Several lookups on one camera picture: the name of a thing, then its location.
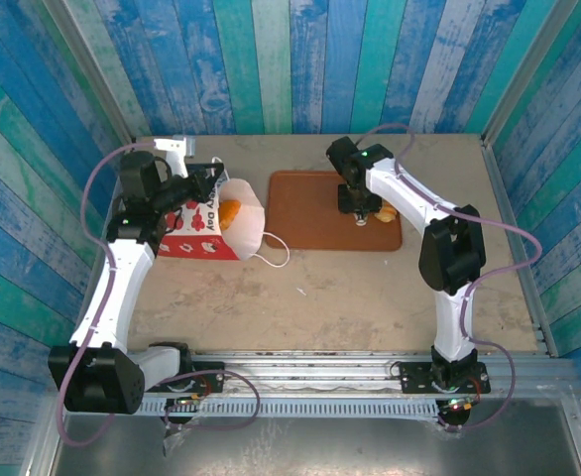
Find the white and red paper bag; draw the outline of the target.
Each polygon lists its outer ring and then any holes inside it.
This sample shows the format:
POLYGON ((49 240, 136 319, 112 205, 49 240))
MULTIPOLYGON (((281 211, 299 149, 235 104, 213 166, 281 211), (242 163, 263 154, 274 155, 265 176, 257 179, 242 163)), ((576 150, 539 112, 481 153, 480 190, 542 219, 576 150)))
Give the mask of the white and red paper bag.
POLYGON ((265 231, 265 209, 252 187, 225 172, 211 176, 217 177, 217 183, 210 199, 203 203, 191 201, 167 215, 168 231, 159 254, 211 261, 263 259, 259 250, 269 233, 265 231), (239 200, 242 206, 231 227, 222 232, 218 207, 227 199, 239 200))

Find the brown plastic tray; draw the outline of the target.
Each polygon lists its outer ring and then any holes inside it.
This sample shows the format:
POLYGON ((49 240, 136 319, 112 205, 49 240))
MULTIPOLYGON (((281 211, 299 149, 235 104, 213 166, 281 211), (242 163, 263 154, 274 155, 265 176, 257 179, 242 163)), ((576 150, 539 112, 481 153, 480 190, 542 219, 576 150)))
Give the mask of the brown plastic tray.
POLYGON ((402 247, 401 222, 368 217, 364 226, 338 209, 335 172, 278 171, 271 175, 266 231, 294 250, 393 252, 402 247))

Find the controller board with LEDs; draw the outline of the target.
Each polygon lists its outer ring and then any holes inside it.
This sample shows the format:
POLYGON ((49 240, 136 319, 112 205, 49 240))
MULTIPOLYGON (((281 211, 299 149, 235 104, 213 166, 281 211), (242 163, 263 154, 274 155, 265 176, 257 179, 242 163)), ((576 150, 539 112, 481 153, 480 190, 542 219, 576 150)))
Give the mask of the controller board with LEDs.
POLYGON ((169 421, 173 423, 190 422, 204 400, 205 397, 201 394, 191 394, 185 397, 167 399, 166 409, 170 411, 169 421))
POLYGON ((480 399, 475 396, 437 400, 438 420, 444 426, 462 427, 468 421, 471 410, 479 403, 480 399))

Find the grey metal sheet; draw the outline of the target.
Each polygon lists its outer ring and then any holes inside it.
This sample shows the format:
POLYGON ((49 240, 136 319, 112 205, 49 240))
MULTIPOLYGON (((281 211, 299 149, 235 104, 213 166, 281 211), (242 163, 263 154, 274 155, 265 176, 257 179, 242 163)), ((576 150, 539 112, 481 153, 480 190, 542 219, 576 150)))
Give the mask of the grey metal sheet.
POLYGON ((261 418, 228 432, 167 437, 154 418, 120 417, 54 476, 581 476, 561 412, 520 402, 461 434, 396 419, 261 418))

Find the aluminium corner post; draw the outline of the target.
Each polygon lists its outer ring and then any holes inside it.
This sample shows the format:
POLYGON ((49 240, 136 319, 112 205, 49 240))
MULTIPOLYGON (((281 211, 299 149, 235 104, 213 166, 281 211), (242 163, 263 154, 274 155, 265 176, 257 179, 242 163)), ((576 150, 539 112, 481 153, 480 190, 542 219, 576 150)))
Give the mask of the aluminium corner post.
POLYGON ((571 16, 579 0, 554 0, 527 52, 521 58, 512 79, 498 101, 484 131, 481 142, 484 147, 492 146, 500 136, 515 107, 545 58, 560 30, 571 16))
POLYGON ((116 136, 122 143, 136 141, 128 128, 87 39, 70 10, 68 0, 43 0, 73 57, 84 73, 116 136))

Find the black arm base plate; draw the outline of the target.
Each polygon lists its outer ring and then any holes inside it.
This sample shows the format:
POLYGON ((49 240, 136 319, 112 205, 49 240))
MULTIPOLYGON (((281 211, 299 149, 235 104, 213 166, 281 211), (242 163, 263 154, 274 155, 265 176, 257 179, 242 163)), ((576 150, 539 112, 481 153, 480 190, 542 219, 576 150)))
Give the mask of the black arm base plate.
POLYGON ((185 391, 199 396, 220 393, 223 390, 224 376, 217 371, 224 369, 225 364, 221 361, 193 361, 185 372, 206 371, 206 374, 189 379, 185 391))
POLYGON ((398 378, 404 394, 490 394, 491 382, 484 363, 453 377, 448 385, 441 385, 432 373, 430 362, 401 362, 398 378))

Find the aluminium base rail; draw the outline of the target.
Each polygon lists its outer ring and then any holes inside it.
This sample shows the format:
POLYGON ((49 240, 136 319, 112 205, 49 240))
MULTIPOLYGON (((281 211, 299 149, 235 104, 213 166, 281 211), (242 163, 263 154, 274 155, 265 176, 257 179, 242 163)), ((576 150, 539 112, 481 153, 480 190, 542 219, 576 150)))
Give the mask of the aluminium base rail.
MULTIPOLYGON (((191 354, 193 361, 221 361, 225 369, 244 376, 265 398, 350 397, 388 399, 426 396, 447 399, 445 394, 404 394, 398 378, 401 362, 430 362, 421 353, 336 352, 336 351, 263 351, 206 352, 191 354)), ((569 390, 576 391, 579 379, 574 365, 564 359, 513 352, 484 352, 491 382, 484 398, 504 398, 510 387, 517 398, 540 397, 569 390)))

